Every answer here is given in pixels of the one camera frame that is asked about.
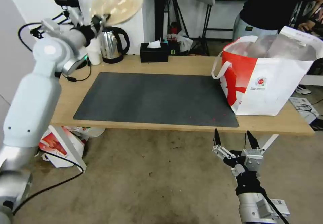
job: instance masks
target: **paper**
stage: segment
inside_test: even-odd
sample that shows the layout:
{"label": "paper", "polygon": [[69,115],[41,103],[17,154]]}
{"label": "paper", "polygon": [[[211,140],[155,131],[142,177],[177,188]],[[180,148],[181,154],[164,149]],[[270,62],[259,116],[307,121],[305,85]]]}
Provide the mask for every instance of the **paper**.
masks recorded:
{"label": "paper", "polygon": [[147,48],[161,48],[160,41],[150,42]]}
{"label": "paper", "polygon": [[192,47],[193,41],[189,38],[181,36],[180,34],[186,35],[185,33],[181,33],[181,32],[179,32],[178,34],[171,34],[168,36],[168,38],[169,37],[171,39],[176,38],[177,42],[180,42],[181,44],[180,52],[189,51]]}
{"label": "paper", "polygon": [[320,115],[306,98],[290,97],[289,100],[308,124]]}

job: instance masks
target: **stainless steel kettle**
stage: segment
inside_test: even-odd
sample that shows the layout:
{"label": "stainless steel kettle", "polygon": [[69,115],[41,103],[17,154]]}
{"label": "stainless steel kettle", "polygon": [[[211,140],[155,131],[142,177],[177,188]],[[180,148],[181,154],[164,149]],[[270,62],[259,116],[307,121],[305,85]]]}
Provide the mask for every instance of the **stainless steel kettle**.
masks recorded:
{"label": "stainless steel kettle", "polygon": [[[127,43],[125,49],[122,48],[122,43],[119,34],[124,36]],[[123,55],[129,50],[129,37],[127,33],[118,27],[104,27],[99,35],[102,59],[106,63],[117,63],[122,61]]]}

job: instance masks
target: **gray mat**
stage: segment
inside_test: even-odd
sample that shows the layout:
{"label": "gray mat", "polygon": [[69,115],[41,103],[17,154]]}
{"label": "gray mat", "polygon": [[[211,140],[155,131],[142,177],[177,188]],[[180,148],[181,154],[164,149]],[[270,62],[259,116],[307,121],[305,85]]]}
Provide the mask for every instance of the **gray mat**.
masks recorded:
{"label": "gray mat", "polygon": [[76,120],[238,127],[211,76],[101,72]]}

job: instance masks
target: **wooden table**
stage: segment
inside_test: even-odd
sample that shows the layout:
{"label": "wooden table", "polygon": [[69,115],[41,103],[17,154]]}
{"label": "wooden table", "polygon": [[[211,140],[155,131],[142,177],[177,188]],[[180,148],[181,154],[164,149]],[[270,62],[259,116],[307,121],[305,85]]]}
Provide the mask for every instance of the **wooden table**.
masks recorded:
{"label": "wooden table", "polygon": [[[141,63],[137,55],[127,55],[117,64],[101,63],[92,66],[91,76],[82,82],[69,82],[61,77],[62,93],[55,109],[51,124],[54,126],[84,126],[126,129],[151,130],[180,130],[180,131],[214,131],[214,126],[166,125],[133,122],[107,122],[74,120],[73,116],[83,101],[85,95],[100,72],[121,73],[151,73],[151,74],[179,74],[179,75],[209,75],[215,57],[201,56],[170,56],[168,62]],[[71,76],[77,79],[86,78],[89,68],[74,72]],[[265,151],[279,134],[313,135],[314,131],[288,101],[277,116],[237,116],[239,127],[217,127],[222,132],[271,134],[261,139],[259,145]]]}

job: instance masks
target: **black tissue box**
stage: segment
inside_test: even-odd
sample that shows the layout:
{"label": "black tissue box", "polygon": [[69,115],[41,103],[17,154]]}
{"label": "black tissue box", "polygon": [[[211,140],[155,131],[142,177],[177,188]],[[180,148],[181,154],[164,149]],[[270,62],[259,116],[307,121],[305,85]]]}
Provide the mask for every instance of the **black tissue box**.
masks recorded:
{"label": "black tissue box", "polygon": [[161,43],[161,48],[147,48],[148,43],[140,46],[141,62],[168,62],[169,48],[166,43]]}

